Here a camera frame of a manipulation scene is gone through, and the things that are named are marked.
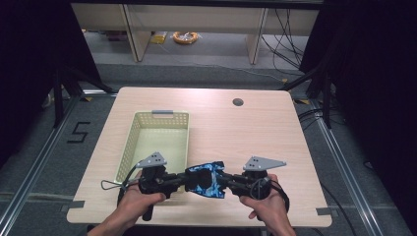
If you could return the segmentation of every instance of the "light wood tabletop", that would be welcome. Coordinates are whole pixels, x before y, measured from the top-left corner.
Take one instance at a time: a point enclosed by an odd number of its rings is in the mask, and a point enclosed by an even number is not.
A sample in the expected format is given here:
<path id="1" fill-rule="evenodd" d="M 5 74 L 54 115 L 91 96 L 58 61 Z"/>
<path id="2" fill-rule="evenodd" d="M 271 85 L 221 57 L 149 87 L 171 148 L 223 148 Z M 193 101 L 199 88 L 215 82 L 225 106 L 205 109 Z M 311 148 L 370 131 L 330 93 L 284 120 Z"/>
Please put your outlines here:
<path id="1" fill-rule="evenodd" d="M 243 105 L 233 104 L 235 98 Z M 328 207 L 295 108 L 286 91 L 208 88 L 121 88 L 108 115 L 74 201 L 73 223 L 100 223 L 116 209 L 118 189 L 104 191 L 102 180 L 113 181 L 138 111 L 173 110 L 190 114 L 187 166 L 223 161 L 224 172 L 241 174 L 253 155 L 286 161 L 270 169 L 290 199 L 294 227 L 328 227 Z M 154 207 L 152 220 L 138 224 L 178 226 L 264 226 L 249 219 L 251 209 L 226 189 L 225 199 L 193 193 L 173 193 Z"/>

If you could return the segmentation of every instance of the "round object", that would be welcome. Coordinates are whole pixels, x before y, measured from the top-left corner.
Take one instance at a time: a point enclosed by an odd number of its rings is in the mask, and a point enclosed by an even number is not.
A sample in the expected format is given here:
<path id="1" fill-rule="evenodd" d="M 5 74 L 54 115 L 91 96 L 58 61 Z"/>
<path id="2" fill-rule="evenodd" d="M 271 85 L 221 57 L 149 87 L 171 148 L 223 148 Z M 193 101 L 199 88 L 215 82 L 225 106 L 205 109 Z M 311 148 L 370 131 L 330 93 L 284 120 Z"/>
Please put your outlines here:
<path id="1" fill-rule="evenodd" d="M 180 44 L 191 44 L 199 38 L 199 35 L 196 32 L 174 32 L 173 36 L 174 41 Z"/>
<path id="2" fill-rule="evenodd" d="M 243 105 L 243 100 L 241 98 L 234 98 L 233 99 L 233 104 L 235 106 L 241 106 L 241 105 Z"/>

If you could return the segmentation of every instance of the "gray floor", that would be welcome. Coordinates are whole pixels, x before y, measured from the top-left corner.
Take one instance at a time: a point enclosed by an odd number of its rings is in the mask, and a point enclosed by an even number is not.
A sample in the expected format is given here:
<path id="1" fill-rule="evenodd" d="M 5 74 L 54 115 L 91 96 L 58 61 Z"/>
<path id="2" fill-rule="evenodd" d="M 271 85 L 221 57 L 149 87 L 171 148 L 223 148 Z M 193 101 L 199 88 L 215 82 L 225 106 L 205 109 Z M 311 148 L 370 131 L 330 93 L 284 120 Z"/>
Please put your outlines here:
<path id="1" fill-rule="evenodd" d="M 257 65 L 250 65 L 245 35 L 201 33 L 201 38 L 192 45 L 176 44 L 170 35 L 172 32 L 162 45 L 151 44 L 144 60 L 135 63 L 127 41 L 110 42 L 98 32 L 85 34 L 103 81 L 116 89 L 122 86 L 277 89 L 284 79 L 291 81 L 297 78 L 274 69 L 272 54 L 264 44 Z M 276 46 L 273 36 L 266 36 L 266 39 L 273 47 Z M 293 39 L 294 44 L 303 49 L 308 38 Z M 292 52 L 285 49 L 279 51 L 295 61 Z M 286 73 L 300 74 L 293 66 L 277 58 L 275 66 Z M 292 90 L 292 96 L 303 98 L 307 85 L 305 83 Z M 83 87 L 93 89 L 85 84 Z M 77 191 L 114 99 L 111 96 L 95 96 L 92 101 L 77 103 L 9 235 L 76 235 L 86 228 L 86 225 L 71 224 L 66 220 L 66 207 Z M 298 114 L 312 109 L 310 104 L 296 103 L 294 106 Z M 341 112 L 333 110 L 330 117 L 331 131 L 384 235 L 411 235 L 378 176 L 363 165 L 366 156 L 355 143 Z M 30 172 L 52 131 L 53 119 L 53 106 L 46 107 L 22 143 L 21 150 L 0 170 L 2 211 Z M 72 134 L 78 122 L 89 122 L 80 127 L 88 135 L 83 143 L 69 144 L 68 141 L 80 138 Z M 320 123 L 309 116 L 301 125 L 318 176 L 334 198 L 324 190 L 332 210 L 333 224 L 329 228 L 319 229 L 320 232 L 297 228 L 297 234 L 353 235 L 348 219 L 356 235 L 368 235 L 366 224 L 349 194 Z M 336 201 L 343 207 L 347 219 Z"/>

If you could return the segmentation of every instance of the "light green basket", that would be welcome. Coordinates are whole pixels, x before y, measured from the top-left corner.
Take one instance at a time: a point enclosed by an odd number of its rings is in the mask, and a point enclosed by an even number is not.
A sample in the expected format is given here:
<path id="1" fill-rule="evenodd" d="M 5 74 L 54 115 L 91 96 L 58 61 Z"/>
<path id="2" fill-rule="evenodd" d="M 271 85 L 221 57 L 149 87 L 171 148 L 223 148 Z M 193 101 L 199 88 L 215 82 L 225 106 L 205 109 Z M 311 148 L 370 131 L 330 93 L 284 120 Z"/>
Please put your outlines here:
<path id="1" fill-rule="evenodd" d="M 187 166 L 189 120 L 190 115 L 185 111 L 135 113 L 115 182 L 122 183 L 136 163 L 155 151 L 159 151 L 167 161 L 165 167 L 168 173 L 184 172 Z"/>

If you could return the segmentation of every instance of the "hand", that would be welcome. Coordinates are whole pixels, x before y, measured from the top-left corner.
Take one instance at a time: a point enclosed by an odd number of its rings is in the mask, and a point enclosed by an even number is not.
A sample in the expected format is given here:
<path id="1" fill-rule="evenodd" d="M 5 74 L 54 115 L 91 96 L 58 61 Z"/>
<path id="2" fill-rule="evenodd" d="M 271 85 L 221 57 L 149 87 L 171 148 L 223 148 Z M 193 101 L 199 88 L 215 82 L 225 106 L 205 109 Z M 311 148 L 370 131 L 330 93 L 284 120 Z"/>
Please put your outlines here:
<path id="1" fill-rule="evenodd" d="M 161 194 L 144 195 L 139 190 L 138 184 L 128 188 L 120 201 L 119 206 L 98 226 L 89 232 L 89 236 L 95 235 L 122 235 L 128 228 L 135 225 L 139 217 L 148 211 L 150 205 L 165 201 Z"/>
<path id="2" fill-rule="evenodd" d="M 278 182 L 276 175 L 269 174 L 268 177 Z M 253 209 L 249 218 L 259 216 L 274 236 L 295 235 L 288 219 L 284 200 L 277 190 L 271 189 L 269 196 L 263 200 L 254 200 L 246 196 L 240 197 L 239 200 L 243 205 Z"/>

